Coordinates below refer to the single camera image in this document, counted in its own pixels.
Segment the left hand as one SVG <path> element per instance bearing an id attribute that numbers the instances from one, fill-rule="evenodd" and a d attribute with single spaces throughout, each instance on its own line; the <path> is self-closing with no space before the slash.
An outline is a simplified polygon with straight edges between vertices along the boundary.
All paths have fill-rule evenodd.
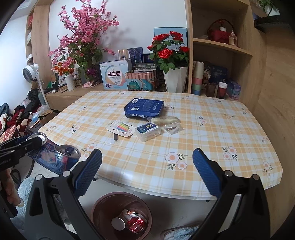
<path id="1" fill-rule="evenodd" d="M 11 177 L 11 168 L 1 172 L 1 187 L 5 190 L 6 198 L 10 204 L 23 207 L 23 199 L 18 195 L 13 178 Z"/>

